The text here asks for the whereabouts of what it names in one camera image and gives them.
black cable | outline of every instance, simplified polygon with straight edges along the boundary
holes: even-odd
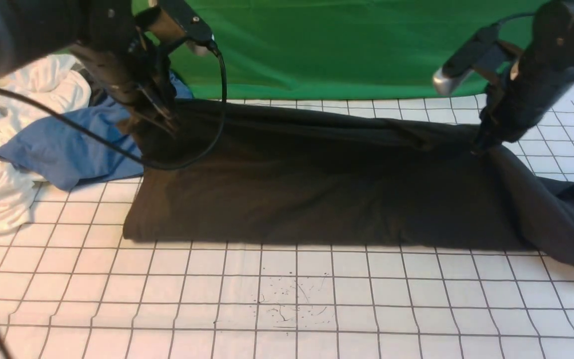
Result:
[[[131,159],[132,161],[135,161],[136,163],[143,165],[144,167],[153,168],[155,170],[163,170],[163,171],[182,170],[184,168],[187,168],[188,166],[193,165],[194,163],[196,163],[197,161],[199,161],[200,159],[205,157],[208,153],[210,153],[212,151],[212,149],[214,149],[214,146],[216,145],[218,140],[221,138],[221,134],[223,133],[223,128],[225,127],[225,116],[226,116],[226,109],[227,109],[227,73],[225,70],[225,60],[223,59],[223,54],[220,52],[220,50],[216,46],[216,43],[211,43],[209,46],[209,50],[212,52],[212,54],[214,54],[216,56],[216,58],[218,59],[219,67],[221,68],[221,120],[219,123],[218,130],[216,132],[216,136],[214,137],[214,140],[212,141],[212,143],[210,143],[210,145],[207,146],[207,149],[205,149],[203,152],[201,152],[198,156],[194,157],[193,159],[186,161],[186,162],[183,162],[181,164],[160,164],[160,163],[153,162],[153,161],[139,159],[139,157],[132,155],[132,153],[127,152],[127,151],[123,150],[122,148],[119,148],[118,146],[115,146],[114,144],[110,143],[106,139],[103,139],[103,137],[97,136],[93,132],[90,132],[86,128],[81,127],[77,123],[68,119],[66,116],[63,116],[62,114],[59,114],[59,113],[53,111],[49,107],[46,107],[45,105],[42,105],[41,103],[34,101],[31,98],[27,98],[26,96],[19,95],[17,93],[11,92],[11,91],[7,91],[5,89],[0,89],[0,95],[12,98],[14,100],[17,100],[17,101],[23,102],[25,104],[28,104],[30,106],[36,107],[37,109],[42,110],[44,112],[47,112],[48,114],[50,114],[50,116],[56,118],[57,120],[68,125],[69,127],[73,128],[79,132],[82,132],[83,134],[86,134],[89,137],[92,137],[95,141],[98,141],[99,143],[106,146],[107,148],[110,148],[110,150],[118,152],[121,155],[128,157],[128,159]],[[10,355],[10,351],[7,349],[6,343],[4,342],[4,340],[1,336],[0,336],[0,356],[2,357],[2,359],[13,359],[13,357]]]
[[[498,25],[498,26],[503,26],[506,23],[513,21],[513,20],[517,20],[518,18],[524,18],[524,17],[531,17],[531,16],[535,16],[534,12],[530,12],[530,13],[515,13],[512,15],[509,15],[505,18],[502,18],[500,20],[498,20],[496,23],[494,23],[493,25]]]
[[[127,157],[128,159],[130,159],[130,160],[132,160],[138,164],[143,165],[146,168],[152,168],[154,170],[162,170],[162,171],[182,170],[184,168],[187,168],[188,166],[193,165],[194,163],[196,163],[196,161],[203,159],[203,157],[205,157],[208,153],[212,152],[212,150],[214,149],[214,146],[216,146],[216,143],[218,142],[218,140],[221,137],[221,134],[223,133],[223,128],[225,127],[225,115],[226,115],[225,112],[227,109],[227,73],[225,70],[225,60],[223,60],[223,54],[216,47],[216,44],[215,43],[212,43],[212,44],[213,44],[213,46],[210,46],[209,50],[212,52],[212,54],[214,54],[217,57],[218,62],[219,62],[219,66],[221,68],[221,93],[222,93],[222,95],[221,95],[221,119],[219,122],[219,127],[218,127],[216,135],[214,136],[214,140],[212,140],[212,143],[210,143],[210,145],[207,146],[207,148],[203,152],[201,152],[198,156],[194,157],[193,159],[190,159],[186,162],[182,162],[181,164],[165,164],[165,163],[160,163],[160,162],[156,162],[156,161],[149,161],[146,159],[140,159],[139,157],[134,156],[132,153],[127,152],[126,150],[123,150],[123,148],[120,148],[120,147],[114,145],[110,141],[107,141],[103,137],[98,136],[97,134],[94,134],[94,132],[91,132],[90,130],[86,129],[85,127],[78,125],[78,123],[75,123],[74,121],[68,119],[66,116],[63,116],[62,114],[59,114],[59,113],[53,111],[49,107],[46,107],[45,105],[43,105],[43,104],[41,104],[35,100],[32,100],[31,98],[27,98],[26,96],[19,95],[18,93],[14,93],[12,91],[7,91],[6,89],[0,89],[0,95],[12,98],[14,100],[17,100],[19,102],[23,102],[23,103],[30,105],[30,106],[33,106],[33,107],[36,107],[37,109],[48,113],[50,116],[54,117],[55,119],[61,121],[64,124],[68,125],[69,127],[77,130],[78,132],[81,132],[81,133],[91,137],[92,139],[94,139],[94,141],[101,143],[103,146],[110,148],[110,150],[113,150],[114,152],[120,153],[121,155]]]

green backdrop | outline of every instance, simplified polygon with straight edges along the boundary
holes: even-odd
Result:
[[[543,0],[188,0],[214,30],[230,98],[377,99],[435,96],[435,70],[473,32]],[[147,0],[135,0],[135,11]],[[503,39],[524,46],[530,20]],[[220,95],[213,57],[186,48],[173,68],[199,98]],[[478,93],[483,81],[458,95]]]

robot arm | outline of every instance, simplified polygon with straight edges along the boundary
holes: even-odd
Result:
[[[217,51],[212,30],[183,0],[136,16],[132,0],[0,0],[0,77],[67,48],[130,111],[128,131],[149,122],[178,133],[168,55],[186,41]]]
[[[533,40],[522,52],[500,41],[500,23],[477,32],[433,78],[450,95],[472,71],[488,80],[488,102],[480,114],[474,151],[515,142],[537,125],[574,84],[574,0],[552,0],[535,13]],[[512,64],[497,75],[506,61]]]

white cloth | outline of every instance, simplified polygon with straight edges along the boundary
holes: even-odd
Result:
[[[0,88],[36,100],[56,112],[87,107],[91,89],[80,73],[72,71],[77,60],[72,55],[50,55],[0,80]],[[48,116],[17,100],[0,96],[0,146],[30,123]],[[39,175],[15,169],[0,162],[0,232],[30,221],[34,181]]]

black grid line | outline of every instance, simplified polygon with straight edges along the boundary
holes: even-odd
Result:
[[[183,273],[187,273],[187,270],[189,269],[189,261],[191,261],[192,258],[192,247],[193,247],[194,243],[190,243],[189,246],[189,251],[187,252],[187,263],[185,263],[185,271]],[[176,336],[176,332],[177,332],[177,327],[176,327],[176,322],[178,321],[178,314],[180,314],[180,304],[183,300],[183,293],[185,291],[185,281],[186,276],[183,276],[183,285],[180,287],[180,295],[178,295],[178,306],[176,308],[176,315],[174,316],[174,321],[172,322],[172,333],[171,333],[171,344],[169,345],[169,352],[168,352],[168,359],[172,359],[171,357],[171,352],[173,350],[173,346],[174,346],[174,337]],[[214,318],[214,330],[216,330],[216,323],[217,323],[217,318]]]
[[[457,330],[457,340],[460,344],[460,355],[464,359],[464,347],[462,346],[462,331],[460,330],[460,325],[457,323],[455,318],[455,312],[453,311],[453,305],[451,305],[451,297],[446,287],[446,280],[444,279],[444,271],[442,271],[442,264],[440,264],[440,256],[435,253],[435,259],[437,260],[437,267],[440,269],[440,277],[442,277],[442,287],[444,288],[444,293],[446,295],[446,302],[448,304],[449,311],[451,312],[451,318],[453,319],[453,324],[455,324],[455,329]]]
[[[369,275],[369,291],[371,291],[371,304],[373,305],[373,318],[376,321],[376,333],[378,336],[378,357],[382,359],[382,347],[380,346],[380,323],[378,322],[378,312],[376,311],[376,299],[373,294],[373,280],[371,279],[371,264],[369,263],[369,252],[365,246],[365,260],[367,261],[367,274]]]

